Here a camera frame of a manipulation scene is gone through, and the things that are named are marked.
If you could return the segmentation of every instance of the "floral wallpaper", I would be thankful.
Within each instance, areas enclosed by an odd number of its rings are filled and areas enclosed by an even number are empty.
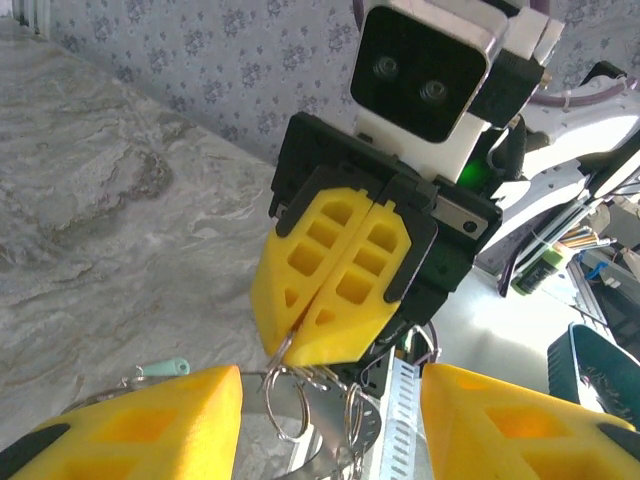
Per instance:
[[[299,110],[349,128],[351,0],[48,0],[51,38],[225,139],[275,161]],[[553,90],[607,59],[640,74],[640,2],[554,0]]]

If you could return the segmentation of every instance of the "black cable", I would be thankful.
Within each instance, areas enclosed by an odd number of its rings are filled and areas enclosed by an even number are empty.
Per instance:
[[[505,164],[504,177],[507,181],[520,180],[524,156],[527,153],[527,127],[524,119],[511,129],[507,136],[507,162]]]

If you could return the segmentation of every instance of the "purple cable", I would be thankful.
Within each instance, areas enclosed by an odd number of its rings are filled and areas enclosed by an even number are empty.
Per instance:
[[[634,77],[628,77],[623,85],[622,82],[615,85],[603,92],[594,93],[592,95],[583,95],[581,97],[569,97],[567,101],[564,97],[552,97],[550,95],[542,95],[536,93],[531,97],[531,103],[536,105],[544,105],[545,107],[587,107],[589,105],[595,105],[602,103],[605,100],[609,100],[612,97],[624,92],[625,90],[634,89],[638,85],[638,79]]]

